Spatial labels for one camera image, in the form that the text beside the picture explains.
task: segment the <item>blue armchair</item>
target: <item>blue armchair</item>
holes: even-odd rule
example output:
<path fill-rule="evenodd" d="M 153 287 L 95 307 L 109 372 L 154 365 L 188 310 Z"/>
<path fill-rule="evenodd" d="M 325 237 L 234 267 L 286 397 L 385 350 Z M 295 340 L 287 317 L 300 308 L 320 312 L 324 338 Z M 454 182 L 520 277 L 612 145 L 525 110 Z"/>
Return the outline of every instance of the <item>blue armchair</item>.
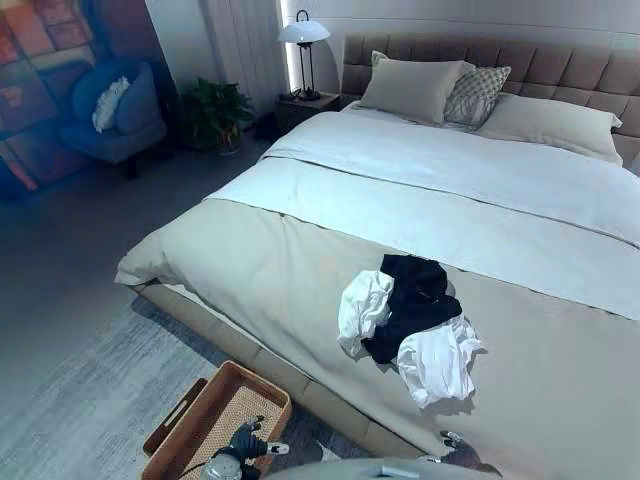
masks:
<path fill-rule="evenodd" d="M 91 122 L 98 97 L 123 75 L 130 86 L 118 102 L 115 127 L 98 133 Z M 72 107 L 76 120 L 60 129 L 61 139 L 72 149 L 109 163 L 131 159 L 167 134 L 147 63 L 113 60 L 97 66 L 74 86 Z M 134 177 L 135 165 L 127 163 L 128 174 Z"/>

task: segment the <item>bed frame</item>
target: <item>bed frame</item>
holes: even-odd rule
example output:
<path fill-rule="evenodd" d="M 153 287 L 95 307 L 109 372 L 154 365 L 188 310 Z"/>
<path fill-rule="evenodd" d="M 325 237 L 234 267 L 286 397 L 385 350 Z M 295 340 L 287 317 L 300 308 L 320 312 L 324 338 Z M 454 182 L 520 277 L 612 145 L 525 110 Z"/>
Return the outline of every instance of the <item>bed frame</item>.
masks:
<path fill-rule="evenodd" d="M 342 103 L 364 93 L 371 79 L 371 51 L 415 61 L 465 59 L 478 66 L 510 65 L 504 90 L 608 110 L 624 121 L 614 134 L 629 168 L 640 157 L 640 56 L 637 52 L 426 34 L 350 34 L 344 47 Z M 221 316 L 159 283 L 134 287 L 216 348 L 286 390 L 299 404 L 377 456 L 423 454 L 369 419 L 338 394 L 302 374 L 221 320 Z"/>
<path fill-rule="evenodd" d="M 371 80 L 371 52 L 418 62 L 466 60 L 478 67 L 510 66 L 503 91 L 612 112 L 624 122 L 613 140 L 625 168 L 640 164 L 640 53 L 429 34 L 347 35 L 340 103 L 359 99 Z"/>

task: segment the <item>gray rug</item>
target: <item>gray rug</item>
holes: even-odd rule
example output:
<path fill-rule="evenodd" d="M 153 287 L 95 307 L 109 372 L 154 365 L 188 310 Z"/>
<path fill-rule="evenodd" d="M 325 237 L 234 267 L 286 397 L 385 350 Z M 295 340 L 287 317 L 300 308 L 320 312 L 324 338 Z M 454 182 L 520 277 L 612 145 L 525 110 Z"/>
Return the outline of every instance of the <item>gray rug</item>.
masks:
<path fill-rule="evenodd" d="M 0 478 L 129 479 L 146 436 L 227 356 L 142 298 L 70 352 L 28 398 L 4 398 Z M 272 472 L 367 452 L 295 405 Z"/>

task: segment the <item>bed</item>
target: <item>bed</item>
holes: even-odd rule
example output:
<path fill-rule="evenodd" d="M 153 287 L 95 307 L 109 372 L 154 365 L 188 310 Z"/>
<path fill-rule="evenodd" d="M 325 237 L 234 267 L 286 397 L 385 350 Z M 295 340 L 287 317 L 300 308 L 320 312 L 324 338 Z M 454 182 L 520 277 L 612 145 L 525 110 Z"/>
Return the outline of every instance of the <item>bed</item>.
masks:
<path fill-rule="evenodd" d="M 367 87 L 373 49 L 510 65 L 509 93 L 611 111 L 624 122 L 613 137 L 625 168 L 351 107 L 300 125 L 149 235 L 116 281 L 374 454 L 444 454 L 439 431 L 452 430 L 505 477 L 633 478 L 640 182 L 628 169 L 640 152 L 640 60 L 606 49 L 353 34 L 345 106 Z M 477 165 L 480 157 L 496 168 Z M 446 269 L 485 346 L 465 401 L 421 412 L 396 371 L 338 346 L 342 290 L 389 253 Z"/>

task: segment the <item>curtain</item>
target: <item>curtain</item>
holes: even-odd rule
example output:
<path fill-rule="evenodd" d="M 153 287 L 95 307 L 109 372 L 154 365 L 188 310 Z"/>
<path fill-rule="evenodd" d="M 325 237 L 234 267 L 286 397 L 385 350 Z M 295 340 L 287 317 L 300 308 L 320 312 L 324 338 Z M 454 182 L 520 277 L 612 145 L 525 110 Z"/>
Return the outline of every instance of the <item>curtain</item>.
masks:
<path fill-rule="evenodd" d="M 202 0 L 221 81 L 237 83 L 257 117 L 285 93 L 284 48 L 278 42 L 277 0 Z"/>

